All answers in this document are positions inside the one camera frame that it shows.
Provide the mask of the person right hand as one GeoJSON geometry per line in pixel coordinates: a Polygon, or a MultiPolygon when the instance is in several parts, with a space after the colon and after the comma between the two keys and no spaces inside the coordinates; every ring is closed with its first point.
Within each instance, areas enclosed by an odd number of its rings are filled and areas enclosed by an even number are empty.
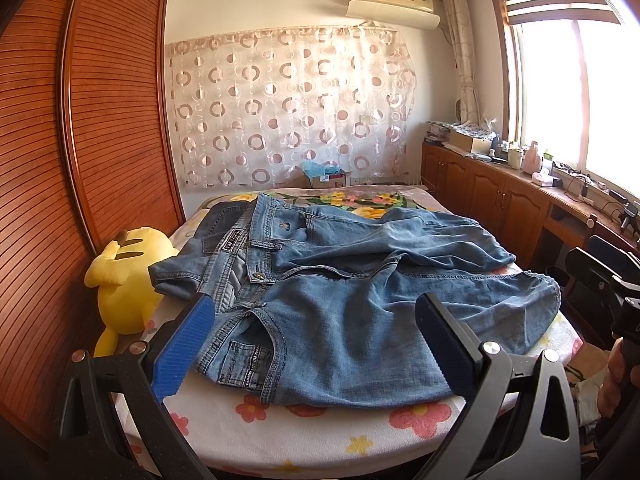
{"type": "Polygon", "coordinates": [[[608,356],[605,375],[597,396],[597,407],[602,418],[611,418],[622,398],[625,379],[639,387],[639,367],[630,367],[623,356],[624,338],[618,338],[608,356]]]}

